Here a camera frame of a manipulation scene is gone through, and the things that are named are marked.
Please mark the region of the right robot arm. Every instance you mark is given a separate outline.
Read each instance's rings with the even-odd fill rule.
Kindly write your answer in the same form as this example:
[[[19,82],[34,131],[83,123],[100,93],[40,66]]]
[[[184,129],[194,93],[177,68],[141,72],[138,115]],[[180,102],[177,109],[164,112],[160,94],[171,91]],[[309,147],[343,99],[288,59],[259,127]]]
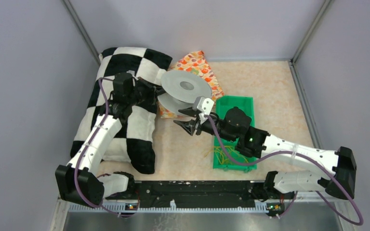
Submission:
[[[254,157],[257,161],[277,160],[302,169],[268,172],[263,185],[267,197],[277,198],[281,193],[292,191],[324,191],[335,198],[354,199],[357,165],[350,148],[323,150],[284,140],[251,126],[251,118],[237,107],[229,109],[224,118],[210,113],[204,121],[192,108],[184,111],[195,119],[174,123],[190,135],[206,132],[219,141],[235,142],[235,150],[245,157]]]

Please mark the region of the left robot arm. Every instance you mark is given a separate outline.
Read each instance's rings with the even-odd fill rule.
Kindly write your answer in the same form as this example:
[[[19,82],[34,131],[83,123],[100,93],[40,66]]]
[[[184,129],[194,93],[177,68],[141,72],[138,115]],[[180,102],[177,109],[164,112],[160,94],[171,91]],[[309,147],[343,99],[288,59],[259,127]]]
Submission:
[[[103,200],[115,194],[124,199],[133,197],[133,177],[115,172],[97,177],[101,160],[115,135],[127,124],[132,107],[145,100],[156,100],[165,91],[141,77],[118,73],[111,80],[113,89],[107,95],[102,86],[106,77],[98,79],[105,104],[101,107],[93,129],[78,153],[66,164],[59,165],[55,178],[60,198],[67,202],[91,208],[102,206]]]

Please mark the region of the white perforated cable spool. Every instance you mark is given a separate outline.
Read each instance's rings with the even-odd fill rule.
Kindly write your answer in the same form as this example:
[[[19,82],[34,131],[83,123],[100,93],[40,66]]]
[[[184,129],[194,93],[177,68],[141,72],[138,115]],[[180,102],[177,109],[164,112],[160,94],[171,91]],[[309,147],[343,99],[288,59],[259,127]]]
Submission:
[[[197,97],[212,97],[208,82],[187,71],[167,71],[161,76],[161,86],[165,93],[158,96],[158,102],[177,117],[183,117],[179,110],[191,107]]]

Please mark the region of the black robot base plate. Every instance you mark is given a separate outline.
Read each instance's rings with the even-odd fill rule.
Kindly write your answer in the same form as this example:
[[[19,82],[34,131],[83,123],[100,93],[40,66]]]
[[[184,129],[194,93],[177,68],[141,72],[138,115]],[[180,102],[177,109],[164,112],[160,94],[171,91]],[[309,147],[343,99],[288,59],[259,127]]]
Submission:
[[[293,192],[282,194],[262,181],[136,181],[109,200],[133,200],[140,208],[250,208],[258,202],[292,199]]]

